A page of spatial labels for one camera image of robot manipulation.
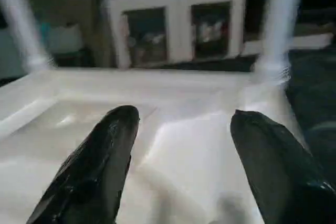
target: white plastic surface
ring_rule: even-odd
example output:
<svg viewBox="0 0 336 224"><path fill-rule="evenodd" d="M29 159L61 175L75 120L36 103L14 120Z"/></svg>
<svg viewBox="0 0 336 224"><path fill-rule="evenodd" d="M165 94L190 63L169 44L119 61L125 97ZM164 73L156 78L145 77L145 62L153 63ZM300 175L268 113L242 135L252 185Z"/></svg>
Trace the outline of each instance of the white plastic surface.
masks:
<svg viewBox="0 0 336 224"><path fill-rule="evenodd" d="M268 0L265 12L263 52L255 64L260 80L284 83L289 80L287 53L300 0Z"/></svg>
<svg viewBox="0 0 336 224"><path fill-rule="evenodd" d="M56 171L103 115L122 104L140 128L118 224L263 223L230 136L235 109L253 109L295 129L279 89L249 74L53 70L0 89L0 223L25 224Z"/></svg>

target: white plastic chair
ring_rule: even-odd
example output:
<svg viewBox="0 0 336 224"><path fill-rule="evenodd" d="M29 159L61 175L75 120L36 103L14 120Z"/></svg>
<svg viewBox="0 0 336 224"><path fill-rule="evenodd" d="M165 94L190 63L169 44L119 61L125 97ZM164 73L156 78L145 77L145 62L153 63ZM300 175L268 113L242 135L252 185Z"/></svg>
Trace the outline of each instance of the white plastic chair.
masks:
<svg viewBox="0 0 336 224"><path fill-rule="evenodd" d="M133 104L141 121L117 223L233 223L223 200L263 223L229 124L235 109L260 111L301 139L283 91L298 0L269 2L255 71L210 73L54 68L28 2L1 0L30 74L0 88L0 222L24 224L100 118Z"/></svg>

